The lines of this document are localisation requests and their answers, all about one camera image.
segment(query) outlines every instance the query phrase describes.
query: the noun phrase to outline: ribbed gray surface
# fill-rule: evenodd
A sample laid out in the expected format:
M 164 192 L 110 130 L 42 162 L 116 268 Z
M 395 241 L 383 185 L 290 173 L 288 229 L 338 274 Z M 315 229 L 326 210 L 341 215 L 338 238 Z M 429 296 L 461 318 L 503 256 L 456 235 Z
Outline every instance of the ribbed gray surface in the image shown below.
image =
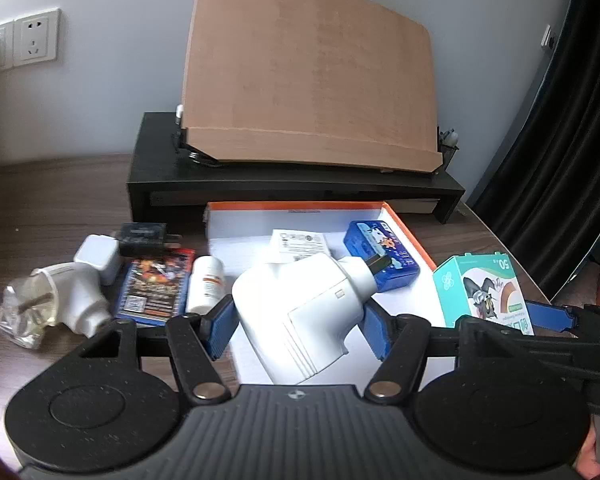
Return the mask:
M 361 400 L 353 386 L 242 386 L 221 406 L 192 410 L 161 450 L 123 470 L 71 477 L 26 468 L 21 476 L 30 480 L 498 478 L 435 456 L 400 410 Z M 564 466 L 526 478 L 580 477 Z

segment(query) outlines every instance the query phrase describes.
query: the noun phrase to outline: qr code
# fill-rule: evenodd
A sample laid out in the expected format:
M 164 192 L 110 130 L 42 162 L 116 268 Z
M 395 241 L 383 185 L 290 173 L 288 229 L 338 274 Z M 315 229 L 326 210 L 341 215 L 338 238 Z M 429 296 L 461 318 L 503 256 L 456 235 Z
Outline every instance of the qr code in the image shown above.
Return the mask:
M 144 312 L 144 306 L 146 305 L 146 298 L 142 296 L 127 296 L 125 301 L 125 310 L 131 312 Z

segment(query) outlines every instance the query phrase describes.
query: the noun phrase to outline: round black disc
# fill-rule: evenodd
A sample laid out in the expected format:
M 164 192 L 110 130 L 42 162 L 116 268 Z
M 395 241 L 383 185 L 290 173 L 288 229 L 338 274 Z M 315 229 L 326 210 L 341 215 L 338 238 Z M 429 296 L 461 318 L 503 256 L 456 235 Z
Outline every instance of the round black disc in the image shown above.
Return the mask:
M 176 427 L 176 393 L 114 360 L 56 364 L 11 399 L 5 427 L 22 463 L 89 473 L 140 460 Z
M 574 388 L 513 358 L 483 360 L 433 380 L 418 394 L 415 418 L 451 458 L 497 472 L 571 463 L 589 429 L 587 405 Z

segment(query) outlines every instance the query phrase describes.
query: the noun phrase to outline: white cube charger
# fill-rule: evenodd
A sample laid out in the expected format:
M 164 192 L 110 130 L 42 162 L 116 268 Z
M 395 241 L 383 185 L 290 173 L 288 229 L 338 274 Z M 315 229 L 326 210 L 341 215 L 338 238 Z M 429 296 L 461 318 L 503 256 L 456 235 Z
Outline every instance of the white cube charger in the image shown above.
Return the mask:
M 74 262 L 94 267 L 100 274 L 100 283 L 111 285 L 122 263 L 118 241 L 111 236 L 89 235 L 75 253 Z

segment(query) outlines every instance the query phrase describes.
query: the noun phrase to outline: black curtain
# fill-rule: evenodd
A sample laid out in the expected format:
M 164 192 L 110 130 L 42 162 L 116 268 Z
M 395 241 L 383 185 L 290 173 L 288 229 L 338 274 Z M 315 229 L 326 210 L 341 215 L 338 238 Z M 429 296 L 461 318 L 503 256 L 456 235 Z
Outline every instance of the black curtain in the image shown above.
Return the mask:
M 474 211 L 549 298 L 600 234 L 600 0 L 571 0 L 531 114 Z

